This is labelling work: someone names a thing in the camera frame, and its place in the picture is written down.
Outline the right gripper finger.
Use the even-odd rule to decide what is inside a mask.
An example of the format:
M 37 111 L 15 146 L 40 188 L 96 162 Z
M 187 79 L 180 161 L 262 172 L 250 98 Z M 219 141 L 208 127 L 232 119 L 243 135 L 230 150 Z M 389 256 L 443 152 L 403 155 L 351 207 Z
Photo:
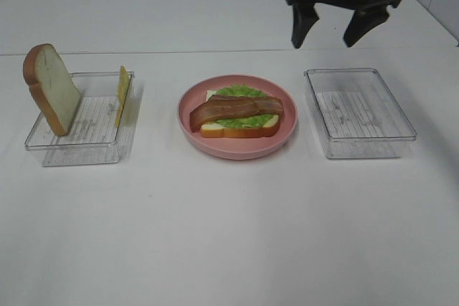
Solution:
M 389 12 L 382 6 L 356 10 L 344 32 L 346 46 L 354 46 L 366 33 L 385 23 L 388 18 Z
M 294 4 L 291 42 L 299 49 L 311 27 L 319 20 L 313 4 Z

